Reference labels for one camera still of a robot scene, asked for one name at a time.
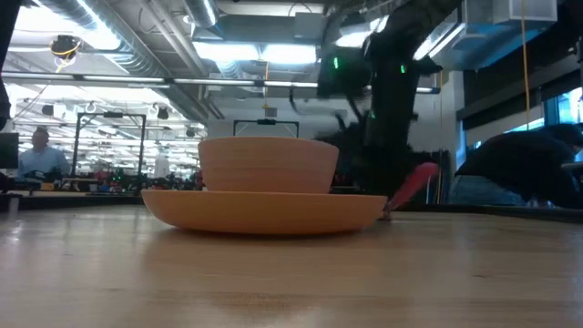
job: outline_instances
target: man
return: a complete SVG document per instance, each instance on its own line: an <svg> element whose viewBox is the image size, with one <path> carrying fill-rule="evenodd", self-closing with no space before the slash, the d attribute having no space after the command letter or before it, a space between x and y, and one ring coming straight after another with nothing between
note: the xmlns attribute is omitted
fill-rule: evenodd
<svg viewBox="0 0 583 328"><path fill-rule="evenodd" d="M33 147L22 154L18 161L18 177L23 178L31 171L48 173L60 171L62 175L69 174L71 166L66 161L65 154L59 149L48 146L48 132L38 128L33 134Z"/></svg>
<svg viewBox="0 0 583 328"><path fill-rule="evenodd" d="M450 203L525 206L531 199L583 209L583 195L561 168L583 149L581 129L559 124L488 140L455 174Z"/></svg>

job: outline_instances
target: bowl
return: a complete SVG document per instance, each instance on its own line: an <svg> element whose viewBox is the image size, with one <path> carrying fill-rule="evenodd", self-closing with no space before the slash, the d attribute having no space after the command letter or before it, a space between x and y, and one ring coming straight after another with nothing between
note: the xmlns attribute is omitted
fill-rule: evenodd
<svg viewBox="0 0 583 328"><path fill-rule="evenodd" d="M211 191L328 193L338 149L300 138L231 137L199 144Z"/></svg>
<svg viewBox="0 0 583 328"><path fill-rule="evenodd" d="M386 197L142 190L148 209L182 229L250 234L358 231L382 216Z"/></svg>

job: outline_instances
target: orange plate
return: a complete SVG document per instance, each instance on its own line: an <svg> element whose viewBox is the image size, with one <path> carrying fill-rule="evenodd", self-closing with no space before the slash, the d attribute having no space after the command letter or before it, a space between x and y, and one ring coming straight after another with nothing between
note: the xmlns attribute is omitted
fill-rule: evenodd
<svg viewBox="0 0 583 328"><path fill-rule="evenodd" d="M148 209L183 229L255 234L357 231L382 216L386 197L142 190Z"/></svg>

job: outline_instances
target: black jacket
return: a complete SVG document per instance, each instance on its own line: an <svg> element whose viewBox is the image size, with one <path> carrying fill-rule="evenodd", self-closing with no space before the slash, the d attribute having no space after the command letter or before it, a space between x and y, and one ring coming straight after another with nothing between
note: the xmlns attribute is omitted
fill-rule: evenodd
<svg viewBox="0 0 583 328"><path fill-rule="evenodd" d="M477 149L456 175L480 176L520 194L538 197L563 208L582 209L583 195L561 165L575 153L543 131L512 132L491 138Z"/></svg>

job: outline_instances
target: workbench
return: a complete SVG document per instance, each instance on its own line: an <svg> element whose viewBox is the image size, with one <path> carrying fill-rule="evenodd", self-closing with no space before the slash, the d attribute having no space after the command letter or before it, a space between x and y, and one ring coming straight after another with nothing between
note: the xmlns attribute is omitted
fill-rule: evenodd
<svg viewBox="0 0 583 328"><path fill-rule="evenodd" d="M3 328L583 326L575 224L394 213L262 238L175 230L138 205L0 224Z"/></svg>

